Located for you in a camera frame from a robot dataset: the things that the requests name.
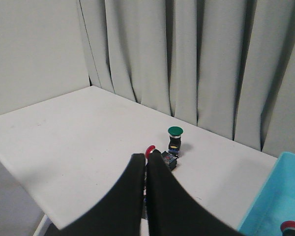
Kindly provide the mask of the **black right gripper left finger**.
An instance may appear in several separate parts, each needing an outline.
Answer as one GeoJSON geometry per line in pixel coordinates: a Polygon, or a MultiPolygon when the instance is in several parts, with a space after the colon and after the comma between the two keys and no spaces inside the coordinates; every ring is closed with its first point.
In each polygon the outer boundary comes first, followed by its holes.
{"type": "Polygon", "coordinates": [[[53,236],[139,236],[145,185],[145,156],[133,154],[120,178],[88,212],[53,236]]]}

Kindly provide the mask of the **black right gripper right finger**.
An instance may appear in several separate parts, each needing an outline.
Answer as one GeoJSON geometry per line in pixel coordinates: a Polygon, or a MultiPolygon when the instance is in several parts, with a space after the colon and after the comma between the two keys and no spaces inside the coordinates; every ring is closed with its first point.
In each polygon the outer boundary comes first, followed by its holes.
{"type": "Polygon", "coordinates": [[[180,185],[160,151],[147,159],[147,216],[151,236],[238,236],[180,185]]]}

